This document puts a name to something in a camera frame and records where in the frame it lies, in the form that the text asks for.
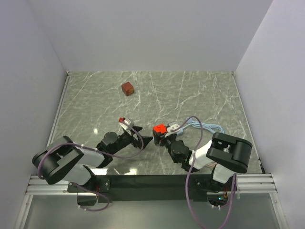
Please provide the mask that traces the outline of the red cube socket adapter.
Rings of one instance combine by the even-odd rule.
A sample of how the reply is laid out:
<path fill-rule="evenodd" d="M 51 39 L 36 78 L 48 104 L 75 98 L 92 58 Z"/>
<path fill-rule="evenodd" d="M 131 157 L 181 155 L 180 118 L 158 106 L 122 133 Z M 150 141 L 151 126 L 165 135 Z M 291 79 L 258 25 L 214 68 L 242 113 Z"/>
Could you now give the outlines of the red cube socket adapter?
<path fill-rule="evenodd" d="M 166 134 L 167 133 L 167 128 L 164 124 L 160 124 L 160 125 L 156 125 L 152 128 L 152 132 L 153 132 L 153 135 L 156 135 L 156 134 Z"/>

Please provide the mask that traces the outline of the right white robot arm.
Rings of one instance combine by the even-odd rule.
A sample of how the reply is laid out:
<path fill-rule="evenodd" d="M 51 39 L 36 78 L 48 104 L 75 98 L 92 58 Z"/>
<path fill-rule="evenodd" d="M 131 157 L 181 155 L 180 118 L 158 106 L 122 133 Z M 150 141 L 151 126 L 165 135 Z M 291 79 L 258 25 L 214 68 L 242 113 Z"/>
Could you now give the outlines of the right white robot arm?
<path fill-rule="evenodd" d="M 180 163 L 185 171 L 197 172 L 209 163 L 216 163 L 209 185 L 214 190 L 225 186 L 233 174 L 245 174 L 248 170 L 253 148 L 249 141 L 232 135 L 216 132 L 204 146 L 190 150 L 177 134 L 158 125 L 152 129 L 154 144 L 164 146 L 174 163 Z"/>

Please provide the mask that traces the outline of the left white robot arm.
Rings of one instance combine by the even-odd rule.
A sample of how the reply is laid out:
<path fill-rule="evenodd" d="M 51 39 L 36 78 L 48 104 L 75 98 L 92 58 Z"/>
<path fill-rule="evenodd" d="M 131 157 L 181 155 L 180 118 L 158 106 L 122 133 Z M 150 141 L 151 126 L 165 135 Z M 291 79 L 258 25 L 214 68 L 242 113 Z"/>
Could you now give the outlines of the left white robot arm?
<path fill-rule="evenodd" d="M 63 136 L 37 153 L 32 158 L 40 179 L 46 180 L 49 185 L 61 180 L 78 184 L 85 192 L 95 187 L 94 173 L 90 169 L 105 168 L 113 159 L 128 159 L 129 156 L 117 156 L 120 150 L 128 145 L 145 149 L 152 141 L 152 136 L 142 136 L 140 126 L 123 129 L 121 135 L 107 132 L 95 148 L 89 148 L 74 143 L 68 136 Z"/>

